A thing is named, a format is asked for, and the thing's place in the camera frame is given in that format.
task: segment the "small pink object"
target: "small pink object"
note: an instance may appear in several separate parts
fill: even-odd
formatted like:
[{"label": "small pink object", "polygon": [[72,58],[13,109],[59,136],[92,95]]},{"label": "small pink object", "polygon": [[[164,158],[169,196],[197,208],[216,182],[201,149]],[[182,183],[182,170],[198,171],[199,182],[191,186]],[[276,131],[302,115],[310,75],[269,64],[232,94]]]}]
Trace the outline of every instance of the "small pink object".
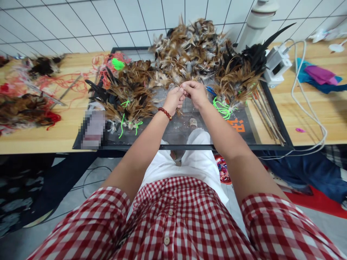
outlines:
[{"label": "small pink object", "polygon": [[300,133],[305,133],[306,132],[304,129],[301,129],[301,128],[296,128],[295,130],[300,132]]}]

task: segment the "hand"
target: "hand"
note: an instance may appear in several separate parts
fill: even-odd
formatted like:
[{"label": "hand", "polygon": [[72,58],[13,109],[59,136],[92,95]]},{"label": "hand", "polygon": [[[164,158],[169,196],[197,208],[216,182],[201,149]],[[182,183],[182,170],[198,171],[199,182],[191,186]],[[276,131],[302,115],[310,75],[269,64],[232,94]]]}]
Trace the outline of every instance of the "hand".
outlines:
[{"label": "hand", "polygon": [[176,108],[182,108],[184,99],[184,90],[182,88],[175,87],[167,94],[163,108],[173,117],[176,112]]},{"label": "hand", "polygon": [[200,110],[205,104],[210,103],[203,84],[196,81],[186,81],[180,87],[184,89],[184,95],[192,100],[195,108]]}]

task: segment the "white cable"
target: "white cable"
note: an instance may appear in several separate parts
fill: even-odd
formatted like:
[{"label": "white cable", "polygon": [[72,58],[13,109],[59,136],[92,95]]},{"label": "white cable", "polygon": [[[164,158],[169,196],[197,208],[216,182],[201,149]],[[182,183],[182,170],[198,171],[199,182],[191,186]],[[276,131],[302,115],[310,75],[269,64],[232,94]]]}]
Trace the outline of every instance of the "white cable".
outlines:
[{"label": "white cable", "polygon": [[[304,111],[305,114],[307,114],[313,121],[315,121],[315,122],[320,126],[323,137],[322,137],[322,139],[321,139],[317,144],[315,144],[315,145],[312,146],[311,148],[304,149],[304,150],[293,150],[293,151],[298,151],[298,152],[311,151],[311,150],[315,149],[317,146],[321,145],[320,148],[317,149],[316,151],[313,151],[313,152],[310,152],[310,153],[305,153],[305,154],[302,154],[302,155],[289,155],[290,153],[293,152],[293,151],[290,151],[290,152],[288,152],[287,154],[285,154],[285,155],[283,155],[283,156],[280,156],[280,157],[278,157],[278,156],[263,156],[263,157],[259,157],[259,158],[261,158],[261,159],[271,157],[271,158],[269,158],[269,159],[263,159],[263,160],[282,159],[282,158],[284,158],[284,157],[286,157],[286,156],[304,156],[304,155],[309,155],[309,154],[318,152],[319,150],[321,150],[321,149],[324,147],[325,140],[326,140],[326,137],[327,137],[327,134],[328,134],[328,131],[327,131],[326,128],[322,125],[322,123],[319,121],[319,119],[318,119],[316,113],[314,112],[314,110],[313,110],[313,108],[312,108],[312,106],[311,106],[311,103],[309,102],[309,100],[308,100],[308,98],[307,98],[307,96],[306,96],[306,94],[305,94],[305,92],[304,92],[304,90],[303,90],[303,88],[302,88],[302,85],[301,85],[300,81],[298,81],[298,78],[297,78],[298,75],[299,75],[300,69],[301,69],[301,67],[302,67],[302,65],[303,65],[304,59],[305,59],[305,54],[306,54],[306,41],[303,40],[303,41],[299,41],[299,42],[294,42],[294,40],[292,40],[292,39],[287,39],[287,40],[285,40],[285,41],[281,44],[281,46],[284,45],[284,44],[285,44],[287,41],[289,41],[289,40],[293,41],[294,44],[292,44],[291,46],[289,46],[284,52],[287,52],[287,51],[294,45],[294,47],[295,47],[295,67],[296,67],[296,75],[295,75],[294,84],[293,84],[293,87],[292,87],[292,90],[291,90],[291,96],[292,96],[292,98],[294,99],[294,101],[298,104],[298,106],[302,109],[302,111]],[[303,49],[303,56],[302,56],[302,59],[301,59],[301,63],[300,63],[300,66],[298,67],[298,66],[297,66],[297,49],[296,49],[296,45],[297,45],[298,43],[300,43],[300,42],[302,42],[302,43],[304,44],[304,49]],[[308,107],[310,108],[310,110],[311,110],[313,116],[312,116],[310,113],[308,113],[308,112],[303,108],[303,106],[299,103],[299,101],[298,101],[298,100],[295,98],[295,96],[294,96],[294,89],[295,89],[295,86],[296,86],[296,81],[298,81],[298,83],[299,83],[300,90],[301,90],[301,92],[302,92],[302,94],[303,94],[303,96],[304,96],[304,98],[305,98],[305,100],[306,100],[306,102],[307,102],[307,104],[308,104]]]}]

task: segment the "person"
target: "person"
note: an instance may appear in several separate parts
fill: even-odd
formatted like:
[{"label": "person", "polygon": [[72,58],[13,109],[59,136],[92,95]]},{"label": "person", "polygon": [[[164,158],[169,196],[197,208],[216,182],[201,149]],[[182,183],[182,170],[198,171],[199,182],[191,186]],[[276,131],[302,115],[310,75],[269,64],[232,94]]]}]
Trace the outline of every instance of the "person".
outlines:
[{"label": "person", "polygon": [[[222,202],[211,151],[187,151],[181,168],[170,151],[158,151],[169,116],[185,97],[199,110],[226,161],[248,238]],[[29,259],[346,257],[289,201],[210,104],[204,85],[184,82],[168,93],[163,108],[168,115],[155,114],[101,188],[70,212]],[[197,128],[188,143],[209,140],[209,134]]]}]

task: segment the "white pants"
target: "white pants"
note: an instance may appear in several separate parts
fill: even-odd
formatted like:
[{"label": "white pants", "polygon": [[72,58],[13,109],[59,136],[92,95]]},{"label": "white pants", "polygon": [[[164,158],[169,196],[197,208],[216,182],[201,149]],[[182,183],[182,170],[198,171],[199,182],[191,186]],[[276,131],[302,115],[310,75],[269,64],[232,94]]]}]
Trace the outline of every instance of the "white pants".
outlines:
[{"label": "white pants", "polygon": [[[187,144],[209,144],[210,135],[201,128],[192,131]],[[182,166],[176,163],[170,156],[170,150],[159,150],[153,161],[147,168],[140,189],[148,183],[161,179],[179,176],[197,178],[210,186],[219,196],[224,205],[229,201],[222,190],[219,170],[210,150],[186,151],[182,157]]]}]

